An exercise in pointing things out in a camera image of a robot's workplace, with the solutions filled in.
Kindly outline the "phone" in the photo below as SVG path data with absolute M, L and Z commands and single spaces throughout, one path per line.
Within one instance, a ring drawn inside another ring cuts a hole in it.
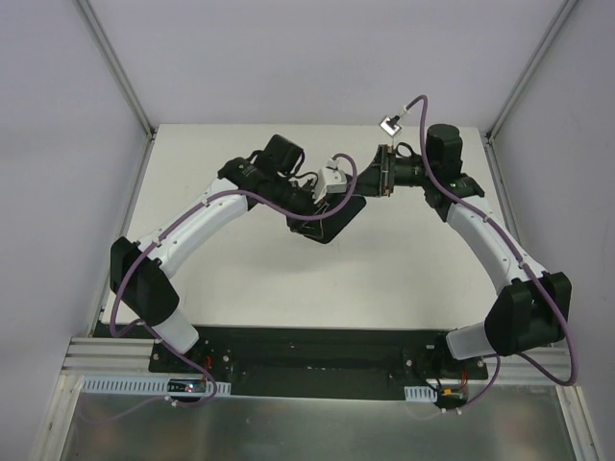
M 331 243 L 363 211 L 366 204 L 363 196 L 353 195 L 335 215 L 309 222 L 305 237 L 320 244 Z

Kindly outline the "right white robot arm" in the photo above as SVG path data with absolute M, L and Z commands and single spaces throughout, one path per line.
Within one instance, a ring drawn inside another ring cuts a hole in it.
M 510 356 L 565 338 L 572 283 L 535 261 L 502 227 L 476 181 L 462 173 L 463 141 L 457 127 L 432 125 L 427 153 L 401 157 L 381 145 L 359 174 L 357 194 L 385 197 L 395 188 L 420 187 L 428 205 L 456 231 L 490 277 L 497 299 L 479 323 L 449 331 L 455 360 Z

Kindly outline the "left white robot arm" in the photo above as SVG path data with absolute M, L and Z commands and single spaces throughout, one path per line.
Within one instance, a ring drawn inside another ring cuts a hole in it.
M 171 280 L 208 239 L 257 205 L 279 212 L 292 224 L 322 226 L 338 217 L 350 199 L 354 175 L 339 156 L 316 172 L 300 173 L 305 152 L 275 134 L 246 158 L 227 161 L 208 188 L 172 221 L 131 241 L 111 245 L 111 310 L 128 306 L 155 337 L 185 354 L 199 334 L 179 308 Z

